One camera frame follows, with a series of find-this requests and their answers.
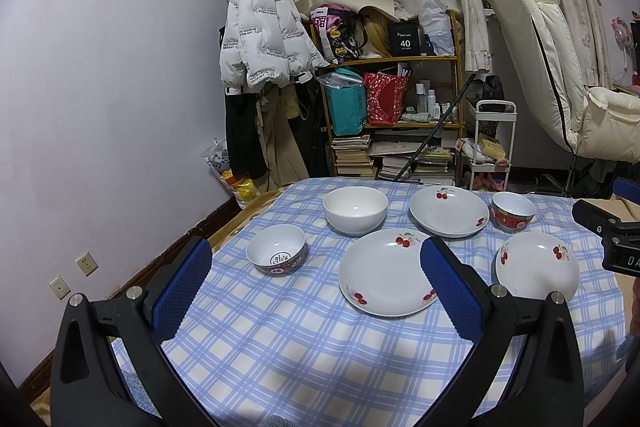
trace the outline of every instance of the metal bolt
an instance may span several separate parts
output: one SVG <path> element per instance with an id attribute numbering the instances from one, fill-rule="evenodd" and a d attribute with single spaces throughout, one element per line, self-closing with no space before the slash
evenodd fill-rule
<path id="1" fill-rule="evenodd" d="M 564 304 L 564 295 L 560 292 L 551 292 L 551 300 L 556 304 Z"/>
<path id="2" fill-rule="evenodd" d="M 494 296 L 498 299 L 501 299 L 502 297 L 507 296 L 507 288 L 505 288 L 501 284 L 494 284 L 493 286 L 491 286 L 491 293 L 494 294 Z"/>
<path id="3" fill-rule="evenodd" d="M 79 306 L 82 302 L 82 295 L 79 293 L 74 293 L 69 297 L 69 304 L 72 306 Z"/>
<path id="4" fill-rule="evenodd" d="M 142 288 L 140 286 L 132 286 L 127 289 L 127 298 L 134 300 L 142 295 Z"/>

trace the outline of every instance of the jacket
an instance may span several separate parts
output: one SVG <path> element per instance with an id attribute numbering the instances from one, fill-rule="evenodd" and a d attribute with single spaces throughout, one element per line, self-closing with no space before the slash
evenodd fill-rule
<path id="1" fill-rule="evenodd" d="M 227 94 L 259 92 L 267 81 L 328 66 L 302 25 L 293 0 L 229 0 L 220 71 Z"/>

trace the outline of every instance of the cherry-patterned plate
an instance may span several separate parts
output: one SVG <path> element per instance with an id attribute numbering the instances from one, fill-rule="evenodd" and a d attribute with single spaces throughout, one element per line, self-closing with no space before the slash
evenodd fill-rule
<path id="1" fill-rule="evenodd" d="M 569 246 L 542 232 L 508 238 L 495 257 L 495 272 L 514 297 L 529 299 L 545 299 L 559 291 L 569 301 L 580 280 L 580 267 Z"/>
<path id="2" fill-rule="evenodd" d="M 453 239 L 479 232 L 489 222 L 484 201 L 459 187 L 422 188 L 412 196 L 409 210 L 429 232 Z"/>
<path id="3" fill-rule="evenodd" d="M 353 243 L 338 268 L 346 299 L 371 315 L 402 317 L 436 300 L 420 267 L 420 248 L 428 235 L 417 230 L 385 229 Z"/>

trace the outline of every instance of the electrical outlet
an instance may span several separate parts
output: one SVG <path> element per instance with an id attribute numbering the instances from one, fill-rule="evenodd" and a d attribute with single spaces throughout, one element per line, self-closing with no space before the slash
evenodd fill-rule
<path id="1" fill-rule="evenodd" d="M 89 277 L 95 269 L 98 267 L 98 264 L 94 261 L 94 258 L 91 257 L 89 252 L 84 252 L 82 257 L 79 257 L 76 260 L 76 263 L 87 277 Z"/>
<path id="2" fill-rule="evenodd" d="M 49 283 L 49 287 L 51 291 L 56 294 L 56 297 L 62 301 L 69 292 L 69 286 L 66 285 L 66 282 L 62 279 L 62 277 L 56 277 Z"/>

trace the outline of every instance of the blue and white tablecloth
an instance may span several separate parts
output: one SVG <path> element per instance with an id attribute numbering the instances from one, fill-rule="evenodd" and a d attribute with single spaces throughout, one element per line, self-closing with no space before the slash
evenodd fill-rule
<path id="1" fill-rule="evenodd" d="M 409 317 L 381 319 L 353 308 L 340 293 L 338 264 L 356 238 L 329 227 L 322 197 L 354 184 L 387 195 L 383 228 L 418 229 L 409 199 L 420 186 L 348 178 L 298 182 L 214 255 L 180 330 L 162 344 L 223 426 L 253 426 L 271 414 L 303 427 L 412 426 L 465 358 L 471 343 L 459 338 L 441 302 Z M 479 196 L 490 202 L 491 194 Z M 588 390 L 616 363 L 625 334 L 622 293 L 600 266 L 600 239 L 574 223 L 573 200 L 529 198 L 538 211 L 527 230 L 564 239 L 580 264 L 569 308 Z M 308 244 L 304 264 L 280 278 L 258 272 L 244 253 L 257 232 L 278 223 L 300 226 Z M 447 244 L 490 283 L 495 253 L 509 236 L 490 223 L 478 235 Z M 499 399 L 521 341 L 511 343 L 479 411 Z M 133 371 L 120 341 L 114 350 L 121 367 Z"/>

